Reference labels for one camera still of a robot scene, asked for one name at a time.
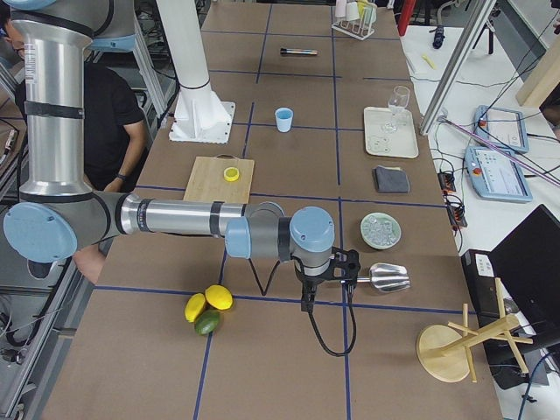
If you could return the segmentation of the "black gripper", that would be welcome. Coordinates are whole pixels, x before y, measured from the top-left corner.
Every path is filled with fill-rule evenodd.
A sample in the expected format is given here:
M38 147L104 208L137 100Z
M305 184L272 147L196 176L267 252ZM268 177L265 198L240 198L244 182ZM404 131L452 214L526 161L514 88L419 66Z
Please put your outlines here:
M360 255L356 250L332 247L329 265L321 274L321 279L339 283L356 283L360 270Z

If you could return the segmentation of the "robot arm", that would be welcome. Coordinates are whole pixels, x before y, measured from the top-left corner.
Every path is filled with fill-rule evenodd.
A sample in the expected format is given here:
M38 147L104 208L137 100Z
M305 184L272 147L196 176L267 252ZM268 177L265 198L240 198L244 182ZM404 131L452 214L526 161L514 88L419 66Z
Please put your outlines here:
M308 206L289 217L259 206L142 199L96 192L84 181L84 50L132 31L130 1L14 1L24 38L29 178L3 221L8 243L35 263L52 263L116 235L213 236L233 257L293 262L298 280L356 284L359 255L336 248L331 215Z

